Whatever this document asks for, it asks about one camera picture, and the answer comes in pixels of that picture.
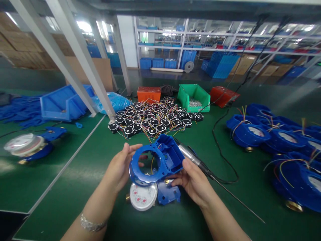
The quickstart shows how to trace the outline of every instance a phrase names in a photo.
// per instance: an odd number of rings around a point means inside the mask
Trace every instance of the black wire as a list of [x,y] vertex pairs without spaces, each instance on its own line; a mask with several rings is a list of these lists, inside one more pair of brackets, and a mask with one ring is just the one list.
[[[273,40],[273,38],[275,37],[275,35],[277,35],[281,29],[290,21],[290,18],[288,16],[285,16],[283,17],[282,21],[280,22],[278,28],[276,29],[275,33],[273,34],[273,36],[271,37],[271,39],[266,43],[266,45],[263,47],[262,51],[260,52],[260,54],[258,55],[257,59],[254,61],[254,63],[252,64],[252,66],[248,69],[247,71],[247,75],[246,75],[246,78],[244,80],[244,82],[242,84],[239,85],[239,87],[236,89],[235,93],[238,92],[238,90],[241,88],[242,85],[244,85],[246,82],[247,82],[247,78],[249,76],[249,73],[250,71],[252,70],[252,68],[254,67],[255,63],[258,61],[258,59],[261,57],[263,51],[267,48],[268,44]],[[235,168],[232,166],[232,164],[224,157],[223,153],[222,153],[222,149],[220,147],[220,144],[218,143],[218,140],[216,138],[216,135],[215,135],[215,127],[217,126],[217,124],[224,118],[228,115],[229,111],[230,111],[230,108],[232,107],[232,104],[233,102],[229,103],[229,106],[227,108],[227,111],[226,113],[221,116],[214,124],[213,126],[213,129],[212,129],[212,134],[213,134],[213,137],[215,139],[215,142],[217,144],[217,147],[220,151],[220,156],[230,165],[230,167],[233,169],[235,175],[236,175],[236,180],[235,181],[225,181],[225,180],[222,180],[220,178],[217,178],[213,173],[212,175],[221,183],[225,183],[225,184],[231,184],[231,183],[236,183],[238,180],[239,180],[239,176],[237,174],[237,171],[235,170]]]
[[223,180],[223,179],[221,179],[221,178],[218,178],[214,173],[211,173],[211,174],[215,177],[216,180],[218,180],[219,182],[224,183],[224,184],[233,184],[233,183],[238,182],[238,180],[239,180],[239,176],[238,176],[237,171],[235,170],[235,168],[233,167],[233,165],[226,159],[226,157],[224,157],[224,155],[223,155],[223,153],[222,153],[221,146],[220,146],[220,144],[218,143],[218,140],[217,140],[216,135],[215,135],[215,132],[214,132],[215,127],[217,126],[217,124],[218,124],[224,117],[226,117],[226,116],[228,115],[229,111],[230,111],[230,107],[227,109],[227,112],[226,112],[223,116],[221,116],[221,117],[215,122],[215,124],[214,124],[214,126],[213,126],[213,129],[212,129],[212,134],[213,134],[214,140],[215,140],[215,142],[216,142],[216,144],[217,144],[217,147],[218,147],[218,149],[219,149],[219,151],[220,151],[220,156],[221,156],[221,157],[224,159],[224,161],[226,161],[226,163],[233,169],[233,171],[234,171],[234,173],[235,173],[235,176],[236,176],[236,179],[235,179],[234,181],[226,181],[226,180]]
[[[58,125],[58,124],[60,124],[60,123],[62,123],[62,122],[55,123],[55,124],[52,125],[51,127],[54,127],[54,126],[56,126],[56,125]],[[47,131],[47,129],[44,129],[44,130],[17,130],[17,131],[12,131],[12,132],[9,132],[9,133],[7,133],[7,134],[4,134],[4,135],[0,136],[0,138],[5,137],[5,136],[7,136],[7,135],[10,135],[10,134],[12,134],[12,133],[20,132],[20,131],[22,131],[22,132],[43,132],[43,131]]]
[[251,33],[250,37],[248,38],[248,40],[246,41],[246,44],[245,44],[245,46],[244,46],[244,49],[243,49],[243,51],[242,51],[242,53],[241,53],[241,56],[240,56],[240,58],[239,58],[240,61],[238,62],[237,66],[236,66],[236,69],[235,69],[235,71],[234,71],[234,74],[233,74],[230,82],[228,82],[228,84],[227,84],[224,92],[223,92],[223,93],[221,94],[221,96],[218,97],[215,101],[213,101],[212,103],[210,103],[210,104],[208,104],[207,106],[204,106],[202,109],[200,109],[200,110],[198,111],[198,113],[200,113],[202,110],[204,110],[204,108],[206,108],[206,107],[208,107],[208,106],[210,106],[210,105],[213,105],[216,101],[218,101],[220,98],[222,98],[222,96],[225,94],[225,92],[227,91],[228,86],[229,86],[229,85],[233,82],[233,80],[234,80],[236,71],[237,71],[237,69],[238,69],[238,67],[239,67],[239,65],[240,65],[240,63],[241,63],[241,60],[242,60],[243,54],[244,54],[244,52],[245,52],[245,49],[246,49],[246,47],[247,47],[247,44],[250,42],[250,39],[252,38],[253,34],[255,33],[254,30],[255,30],[256,28],[257,28],[257,25],[255,25],[255,26],[253,27],[253,29],[251,30],[252,33]]

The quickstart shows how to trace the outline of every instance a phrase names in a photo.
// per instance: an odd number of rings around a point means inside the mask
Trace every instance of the left hand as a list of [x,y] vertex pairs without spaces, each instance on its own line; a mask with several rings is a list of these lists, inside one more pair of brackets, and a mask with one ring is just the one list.
[[[123,150],[117,153],[109,163],[103,181],[110,185],[116,195],[127,183],[129,178],[129,163],[135,151],[142,146],[142,144],[129,146],[128,143],[125,143]],[[139,166],[143,167],[144,164],[139,162]]]

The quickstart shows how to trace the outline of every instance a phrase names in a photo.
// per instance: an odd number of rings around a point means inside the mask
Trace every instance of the power cord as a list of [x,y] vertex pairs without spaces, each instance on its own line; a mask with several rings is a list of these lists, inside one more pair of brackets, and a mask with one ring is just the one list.
[[[248,78],[248,75],[249,75],[250,71],[252,70],[253,66],[254,66],[255,63],[258,61],[258,59],[261,57],[263,51],[267,48],[268,44],[273,40],[273,38],[281,31],[281,29],[282,29],[286,24],[289,23],[289,21],[290,21],[290,17],[288,17],[288,16],[285,16],[285,17],[282,18],[282,21],[280,22],[280,24],[279,24],[278,28],[276,29],[275,33],[273,34],[273,36],[271,37],[271,39],[266,43],[266,45],[263,47],[262,51],[260,52],[260,54],[259,54],[259,56],[257,57],[257,59],[254,61],[254,63],[252,64],[252,66],[248,69],[246,78],[244,79],[244,82],[239,85],[239,87],[236,89],[235,93],[237,93],[238,90],[241,88],[241,86],[244,85],[244,84],[247,82],[247,78]],[[214,176],[218,181],[220,181],[221,183],[225,183],[225,184],[236,183],[236,182],[239,180],[239,176],[238,176],[238,174],[237,174],[237,171],[236,171],[236,170],[234,169],[234,167],[232,166],[232,164],[224,157],[224,155],[223,155],[223,153],[222,153],[221,146],[220,146],[220,144],[218,143],[218,140],[217,140],[217,137],[216,137],[216,135],[215,135],[215,131],[214,131],[214,130],[215,130],[215,127],[217,126],[217,124],[218,124],[224,117],[226,117],[226,116],[228,115],[228,113],[229,113],[229,111],[230,111],[230,109],[231,109],[231,107],[232,107],[232,104],[233,104],[233,102],[229,103],[229,106],[227,107],[226,113],[225,113],[223,116],[221,116],[221,117],[215,122],[215,124],[214,124],[214,126],[213,126],[213,129],[212,129],[212,134],[213,134],[214,140],[215,140],[215,142],[216,142],[216,144],[217,144],[217,147],[218,147],[218,149],[219,149],[219,151],[220,151],[220,156],[231,166],[231,168],[233,169],[233,171],[234,171],[234,173],[235,173],[235,175],[236,175],[236,180],[234,180],[234,181],[225,181],[225,180],[219,179],[219,178],[217,178],[217,177]]]
[[[62,123],[62,122],[55,123],[55,124],[52,125],[51,127],[54,127],[54,126],[56,126],[56,125],[58,125],[58,124],[60,124],[60,123]],[[4,135],[0,136],[0,138],[5,137],[5,136],[7,136],[7,135],[10,135],[10,134],[12,134],[12,133],[16,133],[16,132],[43,132],[43,131],[47,131],[47,129],[44,129],[44,130],[17,130],[17,131],[11,131],[11,132],[9,132],[9,133],[7,133],[7,134],[4,134]]]
[[236,71],[237,71],[237,69],[238,69],[238,67],[239,67],[239,65],[240,65],[240,63],[241,63],[243,54],[244,54],[244,52],[245,52],[245,50],[246,50],[246,47],[247,47],[248,43],[250,42],[251,38],[253,37],[253,34],[255,34],[255,32],[261,27],[261,25],[262,25],[262,24],[264,23],[264,21],[268,18],[268,16],[269,16],[268,14],[261,14],[261,15],[260,15],[260,19],[257,21],[257,23],[255,24],[255,26],[252,28],[252,30],[251,30],[251,32],[250,32],[251,35],[250,35],[250,37],[248,38],[248,40],[246,41],[246,44],[245,44],[245,46],[244,46],[244,48],[243,48],[243,51],[241,52],[241,56],[240,56],[240,58],[239,58],[240,61],[238,62],[237,66],[236,66],[236,69],[235,69],[235,71],[234,71],[234,74],[233,74],[230,82],[228,82],[228,84],[227,84],[224,92],[223,92],[223,93],[221,94],[221,96],[219,96],[214,102],[212,102],[212,103],[208,104],[207,106],[204,106],[202,109],[200,109],[200,110],[198,111],[198,113],[200,113],[200,112],[201,112],[202,110],[204,110],[206,107],[208,107],[208,106],[210,106],[210,105],[213,105],[213,104],[214,104],[215,102],[217,102],[220,98],[222,98],[222,96],[226,93],[227,88],[229,87],[229,85],[230,85],[230,84],[233,82],[233,80],[234,80]]

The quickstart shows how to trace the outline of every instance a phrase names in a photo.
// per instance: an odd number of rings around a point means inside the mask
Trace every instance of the orange plastic bin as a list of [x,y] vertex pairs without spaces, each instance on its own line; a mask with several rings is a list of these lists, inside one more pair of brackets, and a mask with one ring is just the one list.
[[161,89],[159,87],[138,87],[137,90],[138,102],[147,101],[154,103],[161,100]]

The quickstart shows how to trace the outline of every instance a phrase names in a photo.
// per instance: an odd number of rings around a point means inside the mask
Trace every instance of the white wall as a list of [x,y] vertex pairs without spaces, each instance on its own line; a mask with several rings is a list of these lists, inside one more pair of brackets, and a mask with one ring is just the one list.
[[117,15],[127,67],[138,68],[134,18]]

